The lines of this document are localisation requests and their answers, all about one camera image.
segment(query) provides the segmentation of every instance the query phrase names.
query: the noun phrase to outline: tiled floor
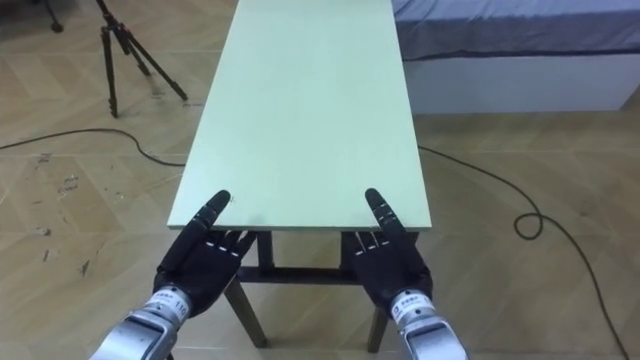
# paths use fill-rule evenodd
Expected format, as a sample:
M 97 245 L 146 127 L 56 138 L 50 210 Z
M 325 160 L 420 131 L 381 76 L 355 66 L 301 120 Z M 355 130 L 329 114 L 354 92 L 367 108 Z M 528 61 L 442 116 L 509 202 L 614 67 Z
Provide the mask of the tiled floor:
M 108 1 L 190 96 L 183 106 L 116 48 L 118 120 L 107 111 L 100 14 L 93 2 L 75 1 L 56 4 L 66 26 L 59 35 L 40 7 L 0 5 L 0 146 L 117 127 L 153 154 L 184 161 L 234 1 Z M 617 113 L 415 121 L 422 145 L 510 179 L 576 236 L 638 357 L 639 119 L 640 92 Z M 427 153 L 422 166 L 434 229 L 419 248 L 433 269 L 436 304 L 474 359 L 618 359 L 587 272 L 557 230 L 547 226 L 538 241 L 522 241 L 512 222 L 530 209 L 517 193 Z M 148 162 L 117 136 L 74 135 L 0 151 L 0 357 L 86 358 L 145 300 L 175 237 L 164 222 L 179 181 L 179 169 Z M 276 238 L 283 264 L 337 263 L 336 235 Z M 247 293 L 274 349 L 254 350 L 221 300 L 181 331 L 176 358 L 404 358 L 392 329 L 383 353 L 362 350 L 372 307 L 361 289 L 250 285 Z

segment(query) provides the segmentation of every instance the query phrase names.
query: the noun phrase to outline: white bed frame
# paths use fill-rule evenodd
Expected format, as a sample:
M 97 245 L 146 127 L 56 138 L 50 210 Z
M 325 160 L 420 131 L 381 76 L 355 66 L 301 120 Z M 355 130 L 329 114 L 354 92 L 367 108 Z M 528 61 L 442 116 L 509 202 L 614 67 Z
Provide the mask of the white bed frame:
M 414 114 L 615 111 L 640 84 L 640 55 L 406 62 Z

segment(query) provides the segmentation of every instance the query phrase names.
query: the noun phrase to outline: black cable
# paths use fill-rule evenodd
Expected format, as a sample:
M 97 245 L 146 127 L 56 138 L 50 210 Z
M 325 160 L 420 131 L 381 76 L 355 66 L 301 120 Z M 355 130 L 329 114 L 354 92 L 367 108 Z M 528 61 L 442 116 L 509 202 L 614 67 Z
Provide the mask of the black cable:
M 78 133 L 107 133 L 107 134 L 122 135 L 122 136 L 128 137 L 129 139 L 131 139 L 136 144 L 136 148 L 138 149 L 138 152 L 142 156 L 146 157 L 147 159 L 149 159 L 149 160 L 151 160 L 151 161 L 153 161 L 155 163 L 158 163 L 158 164 L 164 165 L 164 166 L 173 166 L 173 167 L 184 167 L 185 166 L 185 164 L 163 161 L 163 160 L 157 159 L 157 158 L 149 155 L 147 152 L 142 150 L 142 147 L 140 147 L 140 142 L 138 141 L 138 139 L 135 136 L 129 134 L 128 132 L 126 132 L 124 130 L 112 129 L 112 128 L 89 128 L 89 129 L 63 131 L 63 132 L 59 132 L 59 133 L 54 133 L 54 134 L 49 134 L 49 135 L 44 135 L 44 136 L 40 136 L 40 137 L 36 137 L 36 138 L 32 138 L 32 139 L 19 141 L 19 142 L 16 142 L 16 143 L 13 143 L 13 144 L 9 144 L 9 145 L 3 145 L 3 146 L 0 146 L 0 150 L 5 150 L 5 149 L 9 149 L 9 148 L 16 147 L 16 146 L 21 146 L 21 145 L 26 145 L 26 144 L 30 144 L 32 142 L 36 142 L 36 141 L 40 141 L 40 140 L 46 140 L 46 139 L 56 138 L 56 137 L 59 137 L 59 136 L 78 134 Z
M 512 188 L 513 190 L 517 191 L 520 195 L 522 195 L 522 197 L 524 197 L 527 202 L 529 202 L 529 204 L 531 204 L 531 207 L 533 208 L 533 212 L 528 212 L 528 213 L 524 213 L 522 215 L 519 215 L 518 217 L 515 218 L 515 220 L 513 221 L 513 228 L 516 231 L 516 234 L 518 234 L 518 236 L 520 236 L 522 239 L 524 240 L 535 240 L 538 237 L 540 237 L 540 235 L 542 234 L 542 231 L 544 229 L 544 221 L 548 221 L 549 223 L 551 223 L 552 225 L 554 225 L 558 230 L 560 230 L 566 237 L 567 239 L 571 242 L 571 244 L 573 245 L 573 247 L 576 249 L 576 251 L 578 252 L 578 255 L 580 255 L 580 258 L 582 259 L 582 261 L 584 262 L 584 265 L 587 268 L 587 271 L 589 272 L 589 276 L 591 277 L 591 282 L 593 283 L 593 288 L 596 291 L 596 296 L 598 297 L 598 303 L 600 305 L 600 311 L 602 312 L 602 315 L 604 316 L 604 319 L 607 322 L 607 325 L 609 327 L 609 330 L 611 331 L 611 334 L 613 335 L 613 338 L 616 342 L 616 345 L 618 346 L 618 349 L 620 350 L 620 353 L 622 354 L 622 357 L 625 360 L 630 360 L 631 358 L 629 357 L 629 353 L 627 353 L 626 348 L 624 347 L 624 344 L 622 343 L 622 340 L 620 339 L 620 335 L 618 334 L 618 332 L 616 331 L 615 326 L 613 326 L 613 321 L 611 321 L 611 317 L 609 316 L 609 311 L 607 310 L 607 307 L 604 303 L 604 298 L 602 296 L 602 290 L 600 290 L 600 285 L 598 284 L 598 279 L 596 278 L 596 274 L 593 271 L 593 268 L 591 267 L 591 263 L 589 262 L 589 259 L 587 259 L 587 256 L 585 255 L 584 251 L 582 251 L 582 248 L 580 247 L 580 245 L 578 245 L 578 242 L 576 241 L 576 239 L 573 238 L 573 236 L 571 236 L 571 234 L 569 234 L 569 232 L 562 226 L 560 225 L 560 223 L 551 218 L 550 216 L 547 216 L 543 213 L 540 212 L 540 209 L 538 208 L 538 206 L 536 205 L 535 202 L 533 202 L 533 200 L 531 199 L 531 197 L 529 197 L 529 195 L 527 195 L 524 190 L 520 189 L 517 185 L 515 185 L 514 183 L 510 182 L 509 180 L 506 180 L 496 174 L 493 174 L 487 170 L 481 169 L 475 165 L 469 164 L 467 162 L 464 162 L 462 160 L 456 159 L 455 157 L 451 156 L 451 155 L 447 155 L 444 153 L 441 153 L 437 150 L 433 150 L 430 149 L 428 147 L 425 146 L 421 146 L 418 145 L 418 149 L 426 151 L 426 152 L 430 152 L 432 154 L 438 155 L 440 157 L 443 157 L 447 160 L 451 160 L 457 164 L 460 164 L 462 166 L 468 167 L 470 169 L 473 169 L 475 171 L 481 172 L 495 180 L 500 181 L 503 184 L 506 184 L 507 186 L 509 186 L 510 188 Z M 520 230 L 520 221 L 526 219 L 526 218 L 531 218 L 531 217 L 535 217 L 536 219 L 538 219 L 538 230 L 536 230 L 533 235 L 526 235 L 524 233 L 522 233 L 522 231 Z

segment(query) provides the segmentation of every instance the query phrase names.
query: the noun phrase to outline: black table leg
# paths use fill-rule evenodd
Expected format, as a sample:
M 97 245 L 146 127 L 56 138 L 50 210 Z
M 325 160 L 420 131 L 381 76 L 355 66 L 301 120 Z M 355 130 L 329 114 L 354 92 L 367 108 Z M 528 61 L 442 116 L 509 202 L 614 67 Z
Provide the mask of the black table leg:
M 354 232 L 342 232 L 340 233 L 340 270 L 351 271 L 351 255 L 348 253 L 348 247 L 345 245 L 347 240 L 356 237 Z
M 384 337 L 384 332 L 387 330 L 387 323 L 389 318 L 380 309 L 376 308 L 373 313 L 373 322 L 371 323 L 371 330 L 369 330 L 369 339 L 367 340 L 367 351 L 370 353 L 377 353 L 380 350 L 380 344 Z
M 267 337 L 264 335 L 262 326 L 260 326 L 260 322 L 255 312 L 253 312 L 251 303 L 249 303 L 249 299 L 244 293 L 238 279 L 231 281 L 227 290 L 224 292 L 224 296 L 229 301 L 229 304 L 231 304 L 233 311 L 236 313 L 236 316 L 238 316 L 249 338 L 251 338 L 253 345 L 257 348 L 267 347 Z
M 270 231 L 258 233 L 258 267 L 260 270 L 270 270 L 273 262 L 273 238 Z

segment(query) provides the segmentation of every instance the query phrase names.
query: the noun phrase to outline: robotic arm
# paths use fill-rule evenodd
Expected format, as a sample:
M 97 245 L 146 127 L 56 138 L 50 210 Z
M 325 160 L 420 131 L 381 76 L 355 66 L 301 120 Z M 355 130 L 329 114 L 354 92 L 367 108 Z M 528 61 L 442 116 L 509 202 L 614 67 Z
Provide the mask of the robotic arm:
M 365 197 L 381 232 L 360 232 L 347 246 L 367 294 L 394 319 L 413 360 L 467 360 L 435 311 L 431 273 L 402 223 L 376 190 Z M 178 330 L 220 297 L 257 237 L 211 229 L 229 199 L 217 193 L 185 226 L 158 266 L 149 301 L 116 325 L 90 360 L 173 359 Z
M 188 318 L 208 310 L 240 268 L 256 233 L 212 231 L 230 195 L 221 191 L 207 202 L 158 266 L 153 295 L 107 335 L 90 360 L 165 360 Z
M 393 318 L 412 359 L 466 360 L 449 323 L 431 302 L 433 281 L 397 216 L 375 189 L 365 197 L 381 232 L 349 240 L 353 267 L 373 303 Z

